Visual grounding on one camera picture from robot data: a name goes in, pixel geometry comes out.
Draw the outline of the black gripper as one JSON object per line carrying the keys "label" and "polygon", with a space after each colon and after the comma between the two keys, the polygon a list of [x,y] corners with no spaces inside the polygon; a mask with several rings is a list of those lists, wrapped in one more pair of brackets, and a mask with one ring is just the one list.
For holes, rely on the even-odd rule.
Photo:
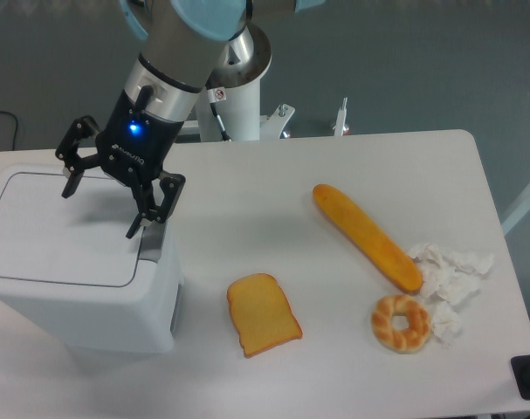
{"label": "black gripper", "polygon": [[[67,178],[63,198],[76,192],[86,170],[98,166],[131,189],[138,212],[126,233],[128,239],[141,226],[165,223],[173,214],[186,182],[183,175],[161,173],[182,123],[162,120],[149,113],[148,104],[154,95],[152,86],[144,86],[136,101],[123,92],[102,132],[92,116],[79,117],[55,151],[55,156],[64,163]],[[79,144],[91,137],[96,138],[98,154],[81,157]],[[159,196],[154,193],[156,178]]]}

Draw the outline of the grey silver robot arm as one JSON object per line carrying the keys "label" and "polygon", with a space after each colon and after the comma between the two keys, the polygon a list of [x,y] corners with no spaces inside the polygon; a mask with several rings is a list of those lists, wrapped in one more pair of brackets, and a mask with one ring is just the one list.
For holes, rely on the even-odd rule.
{"label": "grey silver robot arm", "polygon": [[137,214],[126,236],[165,223],[185,179],[163,162],[207,86],[226,45],[254,17],[294,13],[316,1],[124,1],[126,12],[148,17],[148,34],[105,128],[85,115],[74,120],[56,149],[65,165],[62,196],[72,196],[90,168],[101,168],[132,191]]}

